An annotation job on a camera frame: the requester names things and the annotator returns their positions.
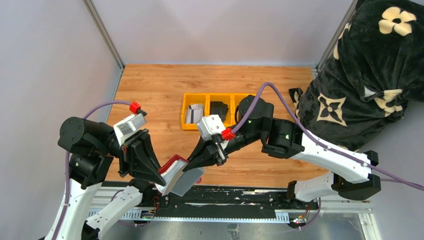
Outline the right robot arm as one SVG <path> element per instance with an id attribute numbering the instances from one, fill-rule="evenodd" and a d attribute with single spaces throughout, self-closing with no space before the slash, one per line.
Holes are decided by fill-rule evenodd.
<path id="1" fill-rule="evenodd" d="M 256 141 L 261 151 L 277 159 L 306 161 L 327 170 L 309 180 L 294 180 L 287 186 L 286 204 L 298 209 L 314 199 L 338 195 L 354 201 L 367 200 L 381 190 L 381 179 L 372 173 L 379 160 L 375 151 L 357 153 L 319 139 L 296 123 L 274 117 L 274 106 L 253 95 L 244 97 L 235 109 L 241 124 L 223 128 L 216 115 L 197 124 L 201 134 L 188 157 L 186 171 L 223 165 L 229 155 Z"/>

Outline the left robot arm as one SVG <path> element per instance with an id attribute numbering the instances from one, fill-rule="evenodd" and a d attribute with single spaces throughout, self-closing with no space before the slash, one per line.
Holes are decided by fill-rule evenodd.
<path id="1" fill-rule="evenodd" d="M 67 183 L 48 240 L 100 240 L 133 207 L 152 203 L 154 184 L 166 182 L 145 123 L 143 113 L 113 126 L 80 117 L 63 122 L 58 145 L 69 157 Z M 114 159 L 119 160 L 119 175 L 131 176 L 131 181 L 106 207 L 89 216 Z"/>

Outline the red leather card holder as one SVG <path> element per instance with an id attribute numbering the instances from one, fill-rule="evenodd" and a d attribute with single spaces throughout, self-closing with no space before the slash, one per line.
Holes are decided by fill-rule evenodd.
<path id="1" fill-rule="evenodd" d="M 176 154 L 159 168 L 158 173 L 164 179 L 165 185 L 156 183 L 155 187 L 162 196 L 173 193 L 183 197 L 193 185 L 201 182 L 204 168 L 199 167 L 184 172 L 188 163 L 186 159 Z"/>

